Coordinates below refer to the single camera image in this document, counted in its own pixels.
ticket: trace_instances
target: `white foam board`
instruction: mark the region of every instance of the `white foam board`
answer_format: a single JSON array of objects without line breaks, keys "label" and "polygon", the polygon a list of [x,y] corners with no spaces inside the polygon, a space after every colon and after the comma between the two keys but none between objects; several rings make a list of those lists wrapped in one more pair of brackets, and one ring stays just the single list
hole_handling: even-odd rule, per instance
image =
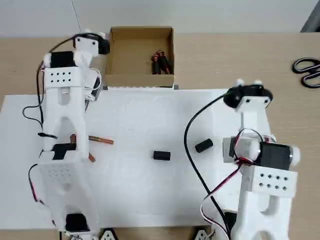
[{"label": "white foam board", "polygon": [[[225,93],[216,90],[110,89],[102,91],[86,112],[88,133],[114,140],[114,145],[90,143],[96,163],[88,169],[94,183],[102,227],[203,225],[200,204],[206,192],[184,149],[190,118],[209,101]],[[47,207],[34,203],[28,169],[38,161],[40,127],[22,116],[24,106],[36,104],[35,95],[7,95],[0,113],[0,229],[54,228]],[[38,110],[28,111],[37,116]],[[203,112],[191,126],[188,145],[195,164],[210,189],[236,168],[223,163],[222,138],[236,135],[240,115],[222,100]],[[60,136],[67,141],[72,130]],[[265,110],[258,130],[270,133]],[[214,146],[196,153],[194,145],[212,139]],[[152,159],[154,150],[171,152],[170,161]],[[39,171],[31,174],[36,192],[45,201]],[[241,175],[216,195],[221,207],[236,211]],[[214,214],[212,203],[206,204]]]}]

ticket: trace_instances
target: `scissors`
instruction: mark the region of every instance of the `scissors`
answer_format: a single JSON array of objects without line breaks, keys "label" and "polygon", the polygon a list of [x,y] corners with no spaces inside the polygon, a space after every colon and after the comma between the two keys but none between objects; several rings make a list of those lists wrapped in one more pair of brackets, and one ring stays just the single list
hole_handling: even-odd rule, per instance
[{"label": "scissors", "polygon": [[[311,63],[311,66],[307,66],[305,68],[298,68],[298,65],[300,63]],[[309,73],[301,78],[301,84],[305,86],[306,88],[310,89],[317,89],[320,88],[320,83],[318,84],[312,84],[310,83],[311,79],[315,79],[318,76],[320,76],[320,60],[312,57],[303,57],[298,60],[296,60],[292,64],[292,71],[295,74],[304,74],[304,73]]]}]

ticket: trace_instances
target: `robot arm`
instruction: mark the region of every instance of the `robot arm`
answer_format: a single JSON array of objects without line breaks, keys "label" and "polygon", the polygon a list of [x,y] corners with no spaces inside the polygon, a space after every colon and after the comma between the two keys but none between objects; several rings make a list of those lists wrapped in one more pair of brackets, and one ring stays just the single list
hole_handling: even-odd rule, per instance
[{"label": "robot arm", "polygon": [[[99,215],[87,179],[89,136],[85,110],[97,99],[102,82],[90,63],[99,54],[108,54],[104,34],[81,33],[73,38],[75,51],[50,52],[43,60],[46,91],[43,122],[43,153],[39,159],[46,205],[59,231],[71,235],[99,231]],[[68,119],[76,143],[57,143],[62,120]]]},{"label": "robot arm", "polygon": [[289,221],[298,173],[290,171],[300,161],[295,146],[277,144],[272,135],[259,135],[257,114],[272,101],[271,92],[260,82],[230,88],[224,102],[241,114],[237,137],[223,140],[225,162],[235,156],[252,161],[243,165],[238,212],[231,231],[232,240],[289,240]]}]

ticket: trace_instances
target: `open cardboard box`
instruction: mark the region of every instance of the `open cardboard box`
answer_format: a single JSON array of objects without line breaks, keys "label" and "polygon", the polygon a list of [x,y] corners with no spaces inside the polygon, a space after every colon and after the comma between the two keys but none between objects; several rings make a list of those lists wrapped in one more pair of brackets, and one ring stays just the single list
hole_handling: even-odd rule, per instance
[{"label": "open cardboard box", "polygon": [[[110,30],[105,80],[111,87],[173,87],[174,30],[170,26],[117,26]],[[165,52],[173,74],[152,74],[151,57]]]}]

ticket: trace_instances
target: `wooden desk surface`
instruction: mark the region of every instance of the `wooden desk surface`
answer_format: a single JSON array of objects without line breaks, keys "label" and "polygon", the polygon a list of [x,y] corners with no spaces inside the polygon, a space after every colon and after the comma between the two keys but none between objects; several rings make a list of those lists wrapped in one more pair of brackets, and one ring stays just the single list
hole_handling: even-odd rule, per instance
[{"label": "wooden desk surface", "polygon": [[[60,38],[0,39],[0,103],[5,94],[36,93],[36,67]],[[267,109],[271,132],[283,144],[297,145],[298,192],[290,239],[320,239],[320,89],[300,84],[291,64],[300,57],[319,58],[318,33],[178,34],[174,39],[175,83],[181,89],[229,88],[237,78],[263,81],[274,95]],[[190,227],[122,228],[120,240],[186,240]],[[53,230],[0,231],[4,240],[58,239]]]}]

